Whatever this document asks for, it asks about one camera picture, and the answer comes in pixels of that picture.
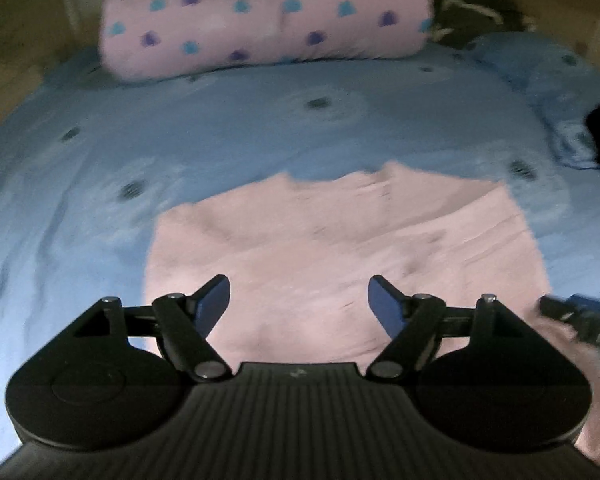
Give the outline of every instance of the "metal pin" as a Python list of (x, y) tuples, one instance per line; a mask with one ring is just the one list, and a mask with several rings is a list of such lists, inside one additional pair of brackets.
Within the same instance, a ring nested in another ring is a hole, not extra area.
[(204, 361), (197, 364), (194, 371), (203, 379), (217, 379), (226, 373), (226, 367), (218, 361)]
[(395, 379), (402, 375), (403, 368), (394, 361), (380, 361), (372, 364), (369, 371), (381, 379)]

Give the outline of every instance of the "teal dot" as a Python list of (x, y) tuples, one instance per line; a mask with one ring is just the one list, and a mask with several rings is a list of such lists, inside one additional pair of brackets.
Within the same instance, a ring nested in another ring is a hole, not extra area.
[(165, 0), (154, 0), (149, 4), (149, 10), (155, 12), (156, 10), (163, 10), (167, 6)]
[(111, 25), (111, 28), (109, 29), (109, 35), (117, 36), (119, 34), (124, 34), (125, 31), (125, 25), (122, 22), (116, 22), (113, 25)]
[(282, 4), (282, 9), (285, 12), (300, 12), (302, 10), (302, 2), (300, 0), (285, 0)]
[(428, 32), (431, 29), (431, 25), (433, 24), (433, 20), (431, 18), (427, 18), (420, 23), (420, 32)]
[(247, 0), (238, 0), (234, 3), (234, 12), (247, 13), (251, 10), (251, 7)]
[(345, 16), (351, 16), (352, 14), (355, 14), (356, 11), (356, 7), (353, 6), (353, 4), (347, 0), (346, 2), (340, 2), (338, 4), (338, 17), (339, 18), (344, 18)]
[(190, 54), (197, 54), (199, 51), (198, 44), (195, 41), (185, 41), (182, 44), (182, 51), (189, 56)]

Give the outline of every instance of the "pink cloth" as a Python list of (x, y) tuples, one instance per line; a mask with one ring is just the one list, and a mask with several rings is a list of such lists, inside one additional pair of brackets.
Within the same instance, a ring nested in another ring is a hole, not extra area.
[[(161, 215), (146, 300), (190, 294), (215, 274), (229, 277), (232, 298), (208, 341), (234, 369), (244, 361), (344, 361), (364, 370), (389, 341), (366, 304), (374, 274), (405, 294), (434, 294), (451, 306), (472, 306), (493, 292), (556, 339), (555, 327), (534, 314), (550, 287), (506, 187), (397, 163), (334, 182), (280, 174)], [(594, 384), (596, 402), (578, 445), (600, 460), (594, 355), (557, 341)], [(441, 352), (465, 344), (447, 340)]]
[(235, 64), (402, 57), (426, 42), (430, 0), (106, 0), (100, 49), (123, 80)]

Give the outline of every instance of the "wrinkled fabric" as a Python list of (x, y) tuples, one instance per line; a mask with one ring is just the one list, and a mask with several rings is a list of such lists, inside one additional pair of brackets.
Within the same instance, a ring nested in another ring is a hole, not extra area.
[[(425, 292), (451, 306), (495, 293), (592, 384), (577, 446), (600, 464), (600, 360), (539, 319), (536, 301), (550, 286), (503, 184), (389, 163), (333, 182), (280, 174), (163, 213), (147, 261), (146, 302), (191, 294), (216, 274), (229, 277), (232, 298), (207, 340), (234, 371), (250, 361), (356, 362), (364, 371), (389, 342), (366, 303), (375, 274), (407, 295)], [(444, 340), (440, 353), (465, 344)]]
[[(524, 95), (465, 55), (429, 44), (407, 60), (120, 85), (89, 49), (50, 73), (0, 128), (0, 461), (19, 444), (4, 405), (10, 376), (98, 298), (142, 304), (160, 213), (281, 172), (334, 180), (388, 160), (491, 178), (506, 166), (477, 159), (495, 139), (550, 162)], [(570, 214), (550, 214), (566, 210), (539, 192), (544, 169), (512, 195), (554, 293), (600, 298), (600, 172), (552, 171)]]
[(600, 104), (600, 72), (540, 34), (485, 34), (467, 55), (495, 69), (536, 111), (555, 160), (575, 170), (600, 167), (587, 116)]

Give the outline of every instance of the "pink pillow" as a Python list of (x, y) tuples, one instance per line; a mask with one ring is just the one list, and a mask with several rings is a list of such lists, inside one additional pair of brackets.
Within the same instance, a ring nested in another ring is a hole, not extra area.
[(104, 65), (123, 80), (240, 64), (403, 57), (427, 40), (430, 0), (106, 0)]

